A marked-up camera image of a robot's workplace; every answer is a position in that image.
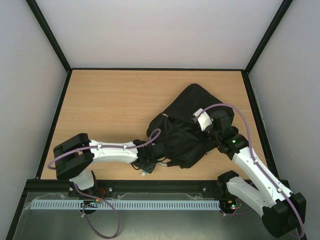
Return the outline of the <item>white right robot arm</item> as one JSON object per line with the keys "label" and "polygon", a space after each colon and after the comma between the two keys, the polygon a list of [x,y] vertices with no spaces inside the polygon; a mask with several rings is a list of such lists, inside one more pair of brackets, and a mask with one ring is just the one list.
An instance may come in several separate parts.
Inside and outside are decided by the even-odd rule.
{"label": "white right robot arm", "polygon": [[244,201],[261,217],[264,227],[273,237],[279,238],[298,229],[300,234],[297,238],[302,238],[305,235],[305,197],[301,193],[293,193],[263,164],[252,147],[251,138],[243,136],[232,126],[226,111],[208,114],[200,108],[193,115],[201,131],[252,182],[248,184],[237,173],[229,171],[219,177],[218,191],[224,196],[232,194]]}

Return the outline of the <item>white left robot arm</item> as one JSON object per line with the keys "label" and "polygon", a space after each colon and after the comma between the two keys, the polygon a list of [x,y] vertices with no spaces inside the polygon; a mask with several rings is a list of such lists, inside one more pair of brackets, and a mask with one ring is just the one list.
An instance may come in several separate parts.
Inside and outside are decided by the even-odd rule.
{"label": "white left robot arm", "polygon": [[96,187],[95,174],[88,169],[91,164],[120,162],[151,174],[166,155],[164,145],[155,143],[160,134],[161,130],[157,128],[148,141],[106,143],[80,133],[53,149],[54,159],[47,168],[55,170],[58,180],[69,180],[81,191]]}

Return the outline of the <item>black student backpack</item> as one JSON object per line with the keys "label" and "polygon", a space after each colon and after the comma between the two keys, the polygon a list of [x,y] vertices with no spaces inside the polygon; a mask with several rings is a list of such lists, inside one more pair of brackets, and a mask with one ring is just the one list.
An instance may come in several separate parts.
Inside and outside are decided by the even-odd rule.
{"label": "black student backpack", "polygon": [[181,168],[191,168],[206,153],[217,147],[201,131],[199,123],[193,120],[194,112],[220,103],[219,99],[199,84],[190,84],[150,122],[146,134],[150,136],[155,129],[161,129],[154,142],[163,143],[166,158]]}

